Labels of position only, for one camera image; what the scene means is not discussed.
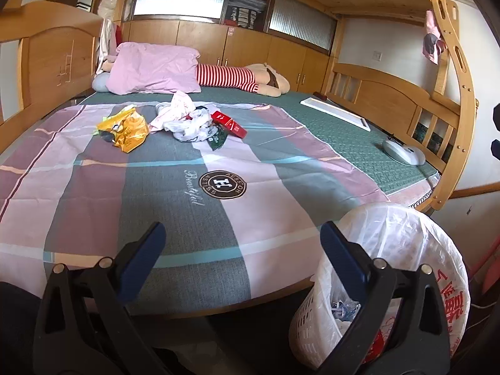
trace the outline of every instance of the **white device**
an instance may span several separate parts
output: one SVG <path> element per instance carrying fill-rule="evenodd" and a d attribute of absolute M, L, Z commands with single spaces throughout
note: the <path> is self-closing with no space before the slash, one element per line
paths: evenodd
<path fill-rule="evenodd" d="M 390 158 L 403 165 L 418 166 L 426 163 L 426 156 L 416 146 L 399 145 L 396 141 L 386 139 L 382 147 Z"/>
<path fill-rule="evenodd" d="M 334 117 L 347 121 L 348 123 L 353 124 L 356 127 L 365 129 L 366 131 L 370 131 L 368 122 L 363 117 L 344 110 L 343 108 L 327 104 L 324 101 L 319 101 L 312 97 L 302 100 L 301 104 L 307 107 L 315 108 L 316 110 L 322 111 L 323 113 L 333 115 Z"/>

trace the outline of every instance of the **wall socket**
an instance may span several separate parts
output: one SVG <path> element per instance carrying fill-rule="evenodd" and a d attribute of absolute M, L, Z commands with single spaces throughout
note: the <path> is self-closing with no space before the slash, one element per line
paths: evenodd
<path fill-rule="evenodd" d="M 382 59 L 382 52 L 373 51 L 372 59 L 373 60 L 377 60 L 378 62 L 380 62 L 381 59 Z"/>

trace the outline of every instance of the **wooden bed frame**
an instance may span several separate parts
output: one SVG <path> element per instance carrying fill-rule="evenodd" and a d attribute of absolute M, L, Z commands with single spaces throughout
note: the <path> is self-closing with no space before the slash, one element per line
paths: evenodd
<path fill-rule="evenodd" d="M 117 1 L 114 20 L 121 22 L 124 1 Z M 401 141 L 418 146 L 442 173 L 433 195 L 418 206 L 421 211 L 440 209 L 460 178 L 472 144 L 476 102 L 467 61 L 458 41 L 458 10 L 450 0 L 430 0 L 449 50 L 441 55 L 436 86 L 431 95 L 421 87 L 370 68 L 337 63 L 341 41 L 337 38 L 323 84 L 328 97 L 393 133 Z M 63 102 L 91 87 L 97 40 L 103 20 L 67 5 L 37 1 L 0 13 L 0 42 L 19 40 L 17 77 L 19 112 L 3 120 L 0 113 L 0 152 Z M 341 25 L 337 31 L 342 36 Z M 448 61 L 457 72 L 460 104 L 443 96 Z M 432 114 L 420 143 L 413 133 L 422 111 Z M 436 154 L 427 144 L 441 119 L 448 127 Z M 452 133 L 453 150 L 443 160 Z"/>

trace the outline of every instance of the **white board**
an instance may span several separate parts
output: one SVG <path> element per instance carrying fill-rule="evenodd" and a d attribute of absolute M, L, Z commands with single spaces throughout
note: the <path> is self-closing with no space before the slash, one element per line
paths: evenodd
<path fill-rule="evenodd" d="M 323 113 L 333 115 L 334 117 L 340 118 L 341 120 L 344 120 L 366 131 L 370 131 L 368 122 L 363 117 L 360 117 L 359 115 L 344 110 L 343 108 L 327 104 L 324 101 L 316 100 L 313 97 L 309 97 L 305 100 L 302 100 L 301 104 L 322 111 Z"/>

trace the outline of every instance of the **white trash can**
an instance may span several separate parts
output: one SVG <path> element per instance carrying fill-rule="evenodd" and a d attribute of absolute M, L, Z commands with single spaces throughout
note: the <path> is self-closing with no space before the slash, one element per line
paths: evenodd
<path fill-rule="evenodd" d="M 466 267 L 447 234 L 425 214 L 396 203 L 369 203 L 349 211 L 337 224 L 352 243 L 360 244 L 370 258 L 383 258 L 393 268 L 417 270 L 429 264 L 441 290 L 447 315 L 451 354 L 465 331 L 470 305 Z M 318 368 L 345 333 L 345 322 L 334 319 L 332 302 L 348 295 L 332 264 L 323 253 L 314 287 L 293 316 L 289 343 L 295 357 Z M 399 301 L 393 299 L 379 335 L 386 342 Z"/>

